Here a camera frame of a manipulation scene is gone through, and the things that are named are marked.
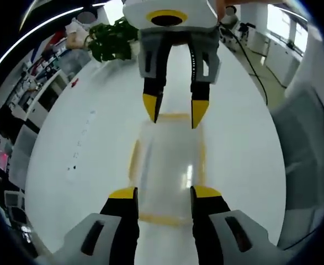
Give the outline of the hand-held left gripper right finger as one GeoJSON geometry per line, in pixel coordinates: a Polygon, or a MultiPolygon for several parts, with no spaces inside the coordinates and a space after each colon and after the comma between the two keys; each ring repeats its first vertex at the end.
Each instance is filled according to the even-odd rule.
{"type": "Polygon", "coordinates": [[[240,210],[230,210],[217,190],[190,188],[192,233],[199,264],[279,264],[267,230],[240,210]]]}

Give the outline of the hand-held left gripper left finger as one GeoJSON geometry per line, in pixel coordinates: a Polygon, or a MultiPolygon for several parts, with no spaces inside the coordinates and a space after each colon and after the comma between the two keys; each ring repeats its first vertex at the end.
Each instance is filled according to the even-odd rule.
{"type": "Polygon", "coordinates": [[[134,264],[138,219],[138,189],[114,191],[99,214],[89,214],[65,235],[54,264],[134,264]]]}

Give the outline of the person's right hand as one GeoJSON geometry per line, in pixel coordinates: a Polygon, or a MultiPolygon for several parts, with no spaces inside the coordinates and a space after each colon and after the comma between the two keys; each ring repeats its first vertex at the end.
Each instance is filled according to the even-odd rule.
{"type": "Polygon", "coordinates": [[[256,1],[253,0],[216,0],[216,12],[218,21],[220,21],[225,16],[225,10],[228,6],[233,6],[237,4],[248,4],[254,3],[256,1]]]}

